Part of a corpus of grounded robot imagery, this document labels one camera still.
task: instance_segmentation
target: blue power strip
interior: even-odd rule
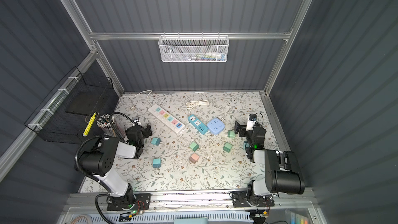
[[[205,134],[205,133],[207,132],[207,130],[208,130],[207,126],[206,126],[204,123],[202,123],[202,122],[198,119],[198,117],[196,117],[195,115],[192,114],[192,115],[188,118],[188,121],[189,121],[200,133]]]
[[[224,130],[225,125],[218,118],[214,118],[209,123],[207,123],[207,127],[209,128],[209,131],[211,133],[217,135]]]

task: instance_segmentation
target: white power strip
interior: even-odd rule
[[[163,124],[170,128],[177,135],[184,132],[185,125],[181,123],[176,117],[172,116],[169,112],[164,110],[157,104],[154,104],[148,109],[148,112],[158,118]]]

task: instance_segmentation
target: floral tablecloth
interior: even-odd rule
[[[244,139],[239,136],[234,139],[227,137],[227,131],[232,130],[235,120],[245,124],[249,113],[260,112],[264,116],[263,127],[267,130],[265,147],[278,150],[274,133],[269,123],[259,92],[230,93],[151,93],[148,101],[158,104],[177,117],[186,125],[185,132],[177,136],[164,126],[153,115],[147,112],[150,107],[146,101],[147,95],[125,95],[120,99],[116,111],[129,117],[138,116],[142,125],[149,123],[153,135],[145,139],[144,151],[140,159],[115,158],[113,167],[124,180],[131,183],[135,191],[166,191],[166,190],[196,190],[196,189],[236,189],[245,188],[250,180],[264,173],[264,166],[251,163],[245,156]],[[207,132],[200,134],[188,121],[187,101],[208,100],[210,105],[201,105],[191,111],[203,123],[218,117],[226,106],[231,106],[229,113],[223,116],[225,129],[218,135]],[[130,110],[125,106],[135,106]],[[118,123],[124,128],[131,126],[128,120],[116,116]],[[153,137],[161,139],[160,145],[152,145]],[[199,145],[196,154],[200,156],[197,163],[192,164],[189,157],[193,151],[189,148],[192,141]],[[233,147],[230,153],[223,151],[225,142]],[[153,168],[154,158],[160,158],[160,168]],[[85,178],[80,192],[103,192],[98,183]]]

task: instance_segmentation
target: red wire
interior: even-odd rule
[[[144,210],[145,210],[145,205],[144,205],[144,203],[142,202],[142,201],[137,201],[138,202],[138,206],[140,206],[140,202],[142,203],[142,206],[144,207]]]

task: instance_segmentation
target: black cable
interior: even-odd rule
[[[256,115],[257,115],[258,113],[261,114],[261,120],[262,120],[262,123],[261,123],[261,124],[264,124],[264,116],[263,116],[263,114],[262,114],[261,112],[257,112]]]
[[[256,210],[257,210],[257,214],[260,216],[261,219],[264,220],[264,223],[267,223],[267,222],[266,222],[266,218],[265,218],[265,217],[262,217],[262,216],[260,215],[260,212],[258,211],[258,205],[259,205],[259,202],[258,202],[258,201],[259,201],[260,199],[262,199],[262,197],[258,197],[258,198],[257,198],[257,201],[256,201]],[[270,210],[271,210],[271,207],[267,206],[267,213],[269,213]]]
[[[286,224],[289,224],[289,223],[287,223],[287,221],[285,221],[285,220],[279,220],[279,221],[275,221],[275,222],[271,222],[271,223],[268,223],[268,222],[266,222],[266,221],[264,221],[266,224],[276,224],[276,223],[280,223],[280,222],[286,222]]]
[[[132,217],[130,217],[131,212],[125,212],[125,213],[121,213],[119,215],[119,221],[128,221],[129,219],[131,219]]]
[[[76,165],[76,168],[78,169],[78,171],[80,171],[86,177],[88,177],[90,179],[93,179],[94,181],[98,182],[102,187],[104,187],[106,189],[108,194],[110,194],[111,193],[111,189],[105,183],[103,183],[101,180],[99,180],[97,177],[94,177],[90,173],[86,172],[83,169],[83,167],[80,165],[80,163],[79,163],[79,154],[80,154],[83,146],[85,146],[89,141],[91,141],[93,139],[96,139],[96,138],[111,138],[111,136],[108,136],[108,135],[96,135],[96,136],[93,136],[93,137],[88,138],[87,140],[83,141],[79,145],[79,147],[77,148],[76,155],[75,155],[75,165]]]
[[[231,196],[231,194],[232,193],[234,193],[234,192],[229,192],[229,197],[231,197],[231,199],[232,200],[239,200],[238,198],[233,198],[232,196]],[[243,191],[243,192],[239,192],[239,193],[235,193],[235,194],[237,194],[237,195],[246,195],[246,192],[245,191]]]
[[[112,112],[112,113],[109,115],[109,121],[111,122],[111,127],[112,127],[112,129],[115,131],[115,133],[117,134],[117,136],[118,136],[121,140],[123,140],[122,135],[119,133],[119,130],[117,130],[117,128],[115,127],[115,125],[114,125],[114,123],[113,123],[113,121],[112,121],[112,116],[113,116],[114,114],[120,114],[120,115],[122,115],[123,117],[127,118],[129,121],[131,121],[133,125],[136,125],[136,124],[135,124],[134,121],[132,121],[132,119],[131,119],[130,117],[128,117],[128,116],[127,116],[126,114],[124,114],[124,113],[121,113],[121,112]]]
[[[258,121],[256,121],[257,124],[259,124],[263,129],[265,129]]]
[[[109,221],[109,220],[105,217],[105,215],[103,215],[103,213],[102,213],[102,211],[101,211],[101,209],[100,209],[100,206],[98,205],[98,198],[99,198],[99,197],[105,197],[105,196],[108,196],[108,194],[99,194],[99,195],[96,196],[94,202],[95,202],[95,204],[96,204],[97,211],[98,211],[99,215],[105,220],[106,223],[108,223],[108,224],[115,224],[115,223]]]

